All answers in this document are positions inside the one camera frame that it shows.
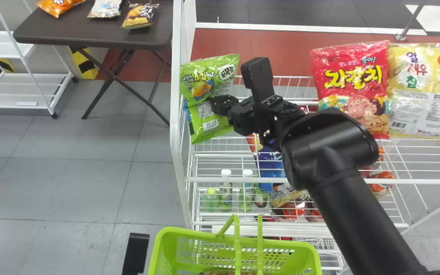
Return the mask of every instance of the basket handle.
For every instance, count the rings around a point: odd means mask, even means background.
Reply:
[[[232,225],[232,223],[234,224],[235,275],[241,275],[241,225],[239,222],[239,216],[235,214],[230,216],[227,223],[222,227],[217,235],[225,235],[225,232]]]
[[[262,251],[264,248],[262,247],[262,214],[257,216],[257,275],[264,275],[263,266],[264,259],[262,257]]]

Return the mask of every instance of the black robotic arm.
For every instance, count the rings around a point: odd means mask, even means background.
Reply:
[[[305,115],[276,95],[268,58],[244,63],[241,73],[252,96],[216,97],[213,111],[239,134],[257,133],[263,146],[282,152],[288,181],[308,190],[353,274],[429,274],[358,172],[379,155],[370,132],[335,108]]]

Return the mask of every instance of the black table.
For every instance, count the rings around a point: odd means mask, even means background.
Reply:
[[[120,28],[128,12],[128,5],[125,2],[121,6],[121,16],[113,19],[87,18],[94,4],[93,0],[87,0],[73,7],[58,19],[38,8],[14,31],[13,36],[20,43],[75,47],[78,52],[108,74],[108,79],[91,105],[89,105],[89,108],[87,108],[82,119],[85,120],[88,117],[106,90],[116,81],[147,104],[169,125],[169,120],[152,104],[152,99],[165,66],[171,66],[156,51],[171,45],[173,34],[173,0],[154,0],[153,3],[160,4],[159,9],[154,14],[154,24],[151,27],[134,30]],[[115,65],[108,69],[85,52],[84,47],[122,49],[122,52],[120,52]],[[148,100],[118,77],[134,52],[138,49],[148,50],[162,61],[161,70],[157,75],[157,80]]]

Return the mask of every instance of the red floor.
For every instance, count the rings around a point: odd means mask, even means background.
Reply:
[[[241,64],[253,57],[266,56],[271,61],[274,75],[309,76],[310,49],[384,39],[397,42],[393,35],[380,34],[197,29],[191,59],[239,53]],[[410,43],[440,42],[440,37],[432,36],[409,36],[408,39]],[[118,50],[111,49],[104,64],[110,67],[118,53]],[[171,59],[170,49],[159,54],[167,60]],[[161,62],[152,53],[137,51],[120,77],[126,81],[155,81],[160,65]],[[100,71],[97,79],[104,78],[105,74]],[[166,68],[161,82],[170,80],[171,70]]]

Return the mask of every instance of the green bottle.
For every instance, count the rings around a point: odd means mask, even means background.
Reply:
[[[244,169],[242,171],[244,178],[253,178],[254,173],[250,169]],[[253,188],[252,183],[244,183],[241,190],[241,195],[239,196],[239,209],[242,212],[249,212],[252,210],[252,201],[254,200],[254,195],[257,189]]]
[[[230,178],[232,176],[232,171],[230,171],[230,169],[223,169],[221,176],[222,178]],[[220,201],[218,202],[218,207],[221,211],[232,211],[232,193],[232,183],[220,183]]]
[[[203,195],[203,205],[208,212],[213,212],[218,206],[218,194],[215,188],[208,188]]]

